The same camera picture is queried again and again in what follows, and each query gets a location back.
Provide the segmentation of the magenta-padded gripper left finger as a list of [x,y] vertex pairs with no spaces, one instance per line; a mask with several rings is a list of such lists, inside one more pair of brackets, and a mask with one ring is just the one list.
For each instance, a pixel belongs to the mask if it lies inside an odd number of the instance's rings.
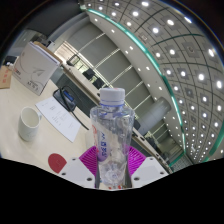
[[72,157],[59,172],[59,176],[84,188],[96,187],[98,160],[96,147],[85,151],[80,157]]

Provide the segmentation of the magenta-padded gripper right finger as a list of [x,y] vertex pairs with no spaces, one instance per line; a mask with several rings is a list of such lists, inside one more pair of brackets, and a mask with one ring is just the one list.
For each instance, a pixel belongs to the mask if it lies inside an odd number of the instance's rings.
[[128,173],[133,187],[143,187],[168,175],[155,157],[146,157],[134,147],[129,148]]

